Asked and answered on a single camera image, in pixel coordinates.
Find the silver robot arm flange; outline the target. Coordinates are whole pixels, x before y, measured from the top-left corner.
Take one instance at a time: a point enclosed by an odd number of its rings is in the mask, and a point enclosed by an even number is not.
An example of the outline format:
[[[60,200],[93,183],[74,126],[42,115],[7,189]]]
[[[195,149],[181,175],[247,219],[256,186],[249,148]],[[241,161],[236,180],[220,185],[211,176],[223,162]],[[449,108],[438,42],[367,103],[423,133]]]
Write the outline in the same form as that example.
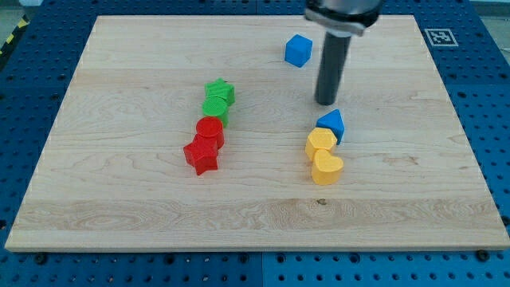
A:
[[[377,22],[383,4],[383,0],[306,0],[304,17],[336,37],[361,37]]]

